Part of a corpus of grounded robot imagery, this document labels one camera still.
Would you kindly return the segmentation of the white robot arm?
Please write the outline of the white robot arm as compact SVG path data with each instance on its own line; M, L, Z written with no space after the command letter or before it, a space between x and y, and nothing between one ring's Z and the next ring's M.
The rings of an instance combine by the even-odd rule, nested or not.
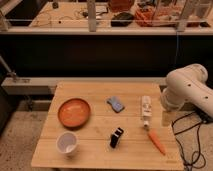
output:
M188 101L213 119L213 89L206 85L207 79L207 69L201 64L169 72L160 96L162 106L166 111L177 111Z

